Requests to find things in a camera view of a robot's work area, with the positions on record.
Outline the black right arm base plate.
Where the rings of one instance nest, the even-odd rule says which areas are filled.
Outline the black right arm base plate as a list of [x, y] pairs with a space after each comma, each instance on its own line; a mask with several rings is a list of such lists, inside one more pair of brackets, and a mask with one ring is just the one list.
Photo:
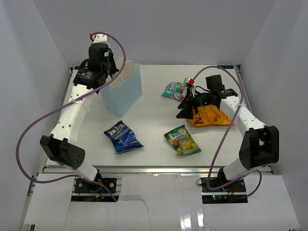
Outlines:
[[245, 193], [246, 192], [246, 187], [245, 187], [245, 183], [243, 180], [239, 180], [233, 184], [224, 186], [224, 187], [220, 187], [221, 183], [217, 183], [216, 181], [214, 182], [213, 180], [210, 181], [210, 187], [215, 188], [215, 187], [220, 187], [217, 190], [210, 190], [207, 187], [207, 179], [206, 178], [200, 178], [197, 180], [196, 184], [198, 186], [202, 187], [202, 192], [203, 193]]

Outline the blue Kettle chips bag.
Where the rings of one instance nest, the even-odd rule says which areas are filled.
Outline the blue Kettle chips bag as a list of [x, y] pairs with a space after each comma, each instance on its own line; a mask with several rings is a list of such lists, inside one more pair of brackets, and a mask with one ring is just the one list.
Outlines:
[[133, 151], [144, 146], [137, 140], [133, 130], [131, 130], [123, 121], [118, 121], [104, 134], [112, 142], [117, 154]]

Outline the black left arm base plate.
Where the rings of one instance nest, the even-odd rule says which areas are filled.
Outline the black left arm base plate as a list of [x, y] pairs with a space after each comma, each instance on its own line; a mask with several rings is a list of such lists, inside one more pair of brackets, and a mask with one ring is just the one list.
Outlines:
[[[116, 192], [117, 179], [116, 178], [102, 178], [101, 184], [106, 186], [111, 193]], [[86, 182], [82, 179], [76, 179], [74, 193], [107, 193], [104, 187]]]

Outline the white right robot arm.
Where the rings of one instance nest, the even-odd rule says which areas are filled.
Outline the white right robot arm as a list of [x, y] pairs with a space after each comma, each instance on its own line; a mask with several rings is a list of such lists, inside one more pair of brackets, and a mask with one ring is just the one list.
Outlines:
[[230, 191], [235, 181], [253, 170], [267, 167], [279, 160], [279, 131], [275, 126], [267, 126], [258, 120], [243, 104], [235, 90], [226, 89], [221, 76], [206, 77], [208, 91], [195, 93], [195, 81], [184, 80], [187, 93], [178, 109], [177, 118], [192, 119], [193, 113], [201, 106], [216, 106], [231, 119], [231, 124], [240, 131], [243, 140], [239, 157], [222, 167], [216, 178], [207, 181], [209, 189], [219, 188]]

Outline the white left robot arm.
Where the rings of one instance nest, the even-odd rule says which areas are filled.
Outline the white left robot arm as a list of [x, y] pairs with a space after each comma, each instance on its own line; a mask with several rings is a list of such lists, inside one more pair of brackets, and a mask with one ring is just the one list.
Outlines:
[[48, 158], [75, 174], [86, 178], [85, 186], [97, 192], [102, 180], [97, 177], [98, 169], [89, 164], [85, 150], [77, 146], [77, 136], [87, 111], [99, 93], [99, 87], [108, 76], [118, 72], [114, 56], [108, 43], [92, 43], [89, 57], [74, 72], [70, 93], [70, 106], [61, 113], [60, 119], [49, 136], [42, 136], [40, 145]]

